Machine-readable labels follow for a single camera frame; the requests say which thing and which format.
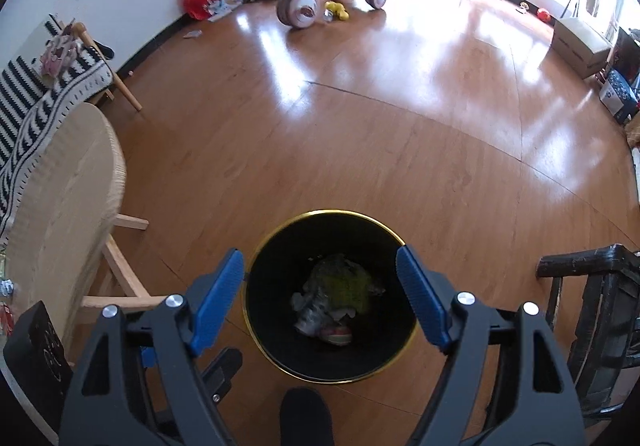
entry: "shoe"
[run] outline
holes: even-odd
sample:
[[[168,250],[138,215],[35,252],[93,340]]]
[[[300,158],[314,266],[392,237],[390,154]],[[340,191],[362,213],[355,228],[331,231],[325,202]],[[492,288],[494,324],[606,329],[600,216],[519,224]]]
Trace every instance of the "shoe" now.
[[[310,388],[292,388],[280,404],[280,446],[335,446],[331,413]]]

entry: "chair leg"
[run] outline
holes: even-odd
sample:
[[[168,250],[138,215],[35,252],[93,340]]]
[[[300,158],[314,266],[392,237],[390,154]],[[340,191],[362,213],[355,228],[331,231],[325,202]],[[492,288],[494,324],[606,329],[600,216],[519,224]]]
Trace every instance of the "chair leg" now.
[[[76,323],[93,323],[106,305],[117,305],[124,312],[153,309],[166,296],[85,296],[82,298]]]
[[[115,73],[113,69],[111,70],[111,72],[113,74],[113,83],[115,84],[117,89],[122,92],[122,95],[126,97],[129,103],[133,105],[133,108],[140,112],[142,110],[142,105],[140,104],[140,102],[136,99],[135,96],[133,96],[133,93],[129,90],[129,88],[124,84],[124,81],[120,79],[120,77]]]
[[[142,285],[142,282],[138,279],[136,274],[129,266],[127,259],[124,257],[120,248],[113,240],[113,237],[109,235],[107,243],[105,244],[102,253],[107,260],[113,275],[118,280],[118,283],[122,286],[127,296],[147,297],[149,293]]]
[[[98,287],[98,296],[109,296],[116,283],[113,273],[108,269]]]
[[[562,277],[556,277],[551,283],[551,293],[546,304],[545,320],[551,330],[556,326],[558,310],[560,309],[560,293],[562,292]]]
[[[118,213],[116,220],[113,223],[115,226],[121,226],[123,228],[133,228],[135,230],[146,230],[149,226],[149,221],[146,219],[139,219],[138,217],[130,217],[129,215],[123,215]]]
[[[86,26],[82,22],[76,22],[74,24],[74,31],[76,33],[76,36],[80,38],[80,40],[82,40],[84,45],[92,46],[92,48],[95,48],[98,54],[100,54],[100,56],[104,59],[104,61],[107,62],[107,60],[104,58],[104,55],[102,54],[102,51],[100,51],[100,48],[98,48],[98,46],[94,42],[94,39],[91,37],[91,35],[89,35],[89,33],[86,30]],[[138,102],[136,97],[133,96],[132,92],[124,84],[124,82],[120,79],[120,77],[116,74],[116,72],[113,69],[111,69],[111,73],[113,74],[113,83],[115,84],[117,89],[120,92],[122,92],[123,96],[129,101],[129,103],[131,103],[131,105],[133,105],[133,108],[138,112],[140,112],[142,110],[142,105],[140,104],[140,102]]]

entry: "dark wooden chair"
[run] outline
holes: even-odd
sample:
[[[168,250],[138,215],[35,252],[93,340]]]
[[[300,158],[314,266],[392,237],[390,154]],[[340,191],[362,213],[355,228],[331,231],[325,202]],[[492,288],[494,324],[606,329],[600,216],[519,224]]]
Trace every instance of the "dark wooden chair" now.
[[[621,244],[542,257],[536,276],[553,278],[546,321],[558,317],[562,279],[587,275],[582,309],[567,364],[575,382],[585,427],[611,419],[620,370],[640,365],[640,257]]]

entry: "striped blanket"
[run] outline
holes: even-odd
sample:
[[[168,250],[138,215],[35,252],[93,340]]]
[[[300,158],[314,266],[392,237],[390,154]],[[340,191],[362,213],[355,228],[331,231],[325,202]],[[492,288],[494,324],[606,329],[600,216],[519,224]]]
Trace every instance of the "striped blanket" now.
[[[42,26],[51,36],[59,32],[50,20]],[[1,246],[7,243],[22,192],[53,134],[76,105],[106,89],[113,80],[94,48],[84,48],[51,89],[31,67],[33,60],[19,54],[0,73]]]

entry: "red ball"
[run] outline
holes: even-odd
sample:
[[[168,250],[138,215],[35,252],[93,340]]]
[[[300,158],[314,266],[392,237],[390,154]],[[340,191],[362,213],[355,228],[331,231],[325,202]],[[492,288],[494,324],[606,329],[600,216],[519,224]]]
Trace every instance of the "red ball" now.
[[[549,13],[548,10],[545,10],[544,8],[539,8],[538,18],[543,22],[549,22],[551,20],[551,13]]]

